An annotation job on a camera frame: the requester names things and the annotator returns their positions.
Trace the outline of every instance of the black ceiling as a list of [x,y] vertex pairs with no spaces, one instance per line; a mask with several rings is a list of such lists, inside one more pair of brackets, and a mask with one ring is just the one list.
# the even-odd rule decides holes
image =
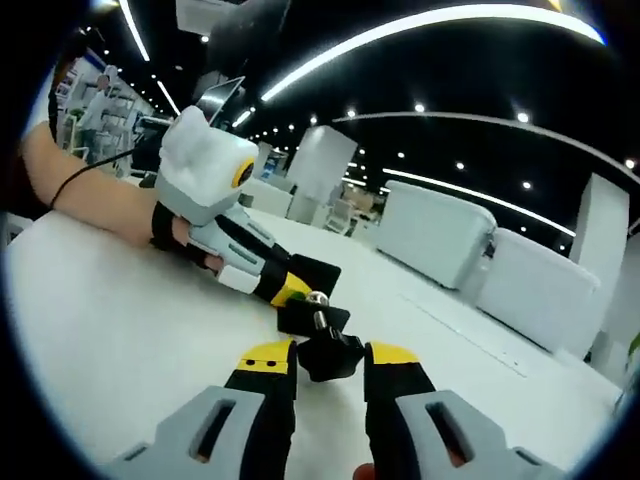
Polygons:
[[[522,206],[573,228],[580,195],[591,172],[632,191],[632,221],[640,216],[640,192],[613,167],[557,140],[504,126],[435,118],[392,118],[336,123],[353,107],[358,113],[461,112],[513,119],[527,112],[533,124],[575,138],[622,162],[640,158],[640,45],[633,0],[581,3],[589,22],[607,40],[604,47],[566,30],[526,21],[465,20],[418,28],[364,46],[313,72],[273,101],[260,96],[292,68],[328,47],[371,27],[425,10],[471,3],[442,0],[293,0],[277,42],[249,58],[246,104],[256,113],[238,129],[241,136],[268,131],[274,146],[298,145],[309,118],[331,124],[362,145],[372,191],[395,168],[477,190]],[[151,62],[144,62],[119,10],[100,18],[90,32],[97,53],[121,77],[165,113],[171,108],[151,79],[156,74],[178,108],[191,103],[203,73],[207,46],[179,31],[175,2],[130,0]],[[546,0],[518,1],[551,8]],[[230,117],[240,111],[228,112]],[[287,126],[296,129],[290,132]],[[272,133],[273,127],[279,133]],[[398,152],[405,153],[400,159]],[[465,170],[455,168],[455,162]],[[353,178],[361,173],[353,172]],[[522,181],[534,188],[525,191]],[[498,222],[552,247],[567,237],[549,226],[490,206]]]

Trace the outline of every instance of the white table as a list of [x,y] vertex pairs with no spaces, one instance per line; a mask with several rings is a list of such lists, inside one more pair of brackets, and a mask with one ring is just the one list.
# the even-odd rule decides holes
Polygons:
[[[349,238],[250,211],[292,252],[340,265],[334,305],[347,333],[413,350],[521,445],[572,467],[608,425],[619,390],[567,355],[552,357],[421,275]],[[44,398],[88,457],[104,463],[208,385],[241,354],[281,338],[275,311],[151,248],[51,213],[9,247],[13,311]],[[362,365],[350,379],[300,375],[287,478],[351,478],[370,460]]]

